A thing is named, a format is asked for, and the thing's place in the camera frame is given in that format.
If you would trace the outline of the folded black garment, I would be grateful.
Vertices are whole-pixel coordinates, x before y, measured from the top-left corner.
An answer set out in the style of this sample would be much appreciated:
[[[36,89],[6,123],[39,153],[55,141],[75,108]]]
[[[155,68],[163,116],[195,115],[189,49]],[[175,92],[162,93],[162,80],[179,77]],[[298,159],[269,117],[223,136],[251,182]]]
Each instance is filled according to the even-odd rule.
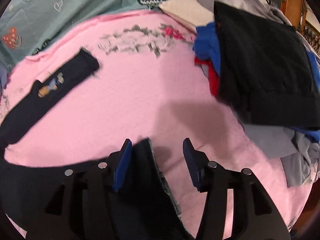
[[[214,3],[221,99],[256,125],[319,129],[319,89],[294,27]]]

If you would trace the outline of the grey garment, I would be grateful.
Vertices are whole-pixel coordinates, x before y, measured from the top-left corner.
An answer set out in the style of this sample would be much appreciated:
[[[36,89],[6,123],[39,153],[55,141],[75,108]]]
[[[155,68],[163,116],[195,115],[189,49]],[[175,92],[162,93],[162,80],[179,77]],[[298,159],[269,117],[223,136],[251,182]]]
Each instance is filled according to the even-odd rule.
[[[277,8],[261,3],[260,0],[197,0],[200,5],[213,11],[214,2],[226,3],[237,9],[252,13],[284,25],[290,21]],[[300,186],[310,179],[312,165],[319,160],[319,133],[295,131],[281,126],[261,126],[250,124],[244,116],[234,115],[242,125],[244,132],[268,158],[280,158],[289,187]]]

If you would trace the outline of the dark navy bear pants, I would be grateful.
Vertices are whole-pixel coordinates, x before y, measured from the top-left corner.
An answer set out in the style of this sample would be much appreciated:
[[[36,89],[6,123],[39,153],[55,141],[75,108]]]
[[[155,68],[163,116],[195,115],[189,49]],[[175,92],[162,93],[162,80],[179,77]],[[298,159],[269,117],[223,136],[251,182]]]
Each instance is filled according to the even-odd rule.
[[[1,159],[1,229],[9,230],[9,239],[20,236],[16,225],[28,232],[65,181],[67,170],[88,171],[108,157],[56,167],[27,167]],[[119,239],[192,239],[148,138],[132,143],[123,185],[111,201]]]

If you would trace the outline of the teal heart print blanket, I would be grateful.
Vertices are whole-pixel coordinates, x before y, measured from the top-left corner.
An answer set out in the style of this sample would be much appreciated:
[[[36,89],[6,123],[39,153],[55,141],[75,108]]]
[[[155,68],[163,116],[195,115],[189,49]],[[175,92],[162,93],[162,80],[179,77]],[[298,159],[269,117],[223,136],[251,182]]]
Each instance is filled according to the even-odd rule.
[[[72,26],[96,15],[157,7],[166,0],[11,0],[1,16],[1,64],[11,72]]]

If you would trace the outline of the cream quilted pillow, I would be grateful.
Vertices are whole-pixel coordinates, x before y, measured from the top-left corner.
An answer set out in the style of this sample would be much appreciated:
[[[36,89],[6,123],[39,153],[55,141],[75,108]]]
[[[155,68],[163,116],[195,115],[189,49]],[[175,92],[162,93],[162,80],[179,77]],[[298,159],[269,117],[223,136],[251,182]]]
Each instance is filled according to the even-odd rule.
[[[159,5],[160,9],[178,23],[196,33],[196,28],[213,22],[213,13],[197,0],[168,0]]]

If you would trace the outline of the red garment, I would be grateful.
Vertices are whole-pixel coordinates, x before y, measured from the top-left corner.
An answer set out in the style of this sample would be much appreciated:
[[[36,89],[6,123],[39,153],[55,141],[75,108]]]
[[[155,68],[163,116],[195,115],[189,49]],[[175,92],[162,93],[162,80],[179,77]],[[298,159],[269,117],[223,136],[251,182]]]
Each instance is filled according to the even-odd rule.
[[[210,93],[219,98],[220,77],[214,69],[213,63],[210,60],[201,60],[195,57],[194,63],[196,66],[201,67],[203,74],[208,79]]]

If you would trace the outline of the pink floral bed sheet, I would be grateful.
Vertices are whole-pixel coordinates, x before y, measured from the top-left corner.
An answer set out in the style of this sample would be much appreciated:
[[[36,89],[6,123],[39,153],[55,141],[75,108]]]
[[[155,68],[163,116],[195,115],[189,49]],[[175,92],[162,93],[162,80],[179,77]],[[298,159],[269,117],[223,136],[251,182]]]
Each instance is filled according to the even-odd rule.
[[[137,142],[148,137],[182,221],[195,235],[205,195],[193,187],[183,157],[182,142],[188,137],[223,167],[250,168],[291,228],[312,185],[287,187],[281,161],[268,159],[246,137],[231,109],[211,95],[194,64],[192,39],[167,15],[141,10],[94,17],[47,50],[26,57],[11,75],[1,116],[27,95],[34,81],[44,81],[81,48],[99,61],[100,69],[10,145],[5,161],[30,167],[69,165],[105,157],[127,138]]]

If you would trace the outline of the blue garment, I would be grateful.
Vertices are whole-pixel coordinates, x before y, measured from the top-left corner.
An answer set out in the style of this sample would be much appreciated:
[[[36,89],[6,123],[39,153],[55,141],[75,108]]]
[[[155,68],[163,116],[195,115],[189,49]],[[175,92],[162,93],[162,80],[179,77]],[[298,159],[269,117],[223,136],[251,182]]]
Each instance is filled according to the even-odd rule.
[[[216,24],[214,22],[208,23],[206,26],[200,26],[196,28],[197,38],[195,39],[193,50],[195,51],[195,57],[201,60],[210,60],[213,63],[214,69],[218,76],[221,74],[221,55],[219,41],[216,35]],[[311,64],[311,70],[314,80],[319,90],[319,62],[318,57],[306,48],[308,58]],[[307,131],[301,128],[293,128],[296,131],[300,131],[310,139],[311,142],[319,142],[319,130]]]

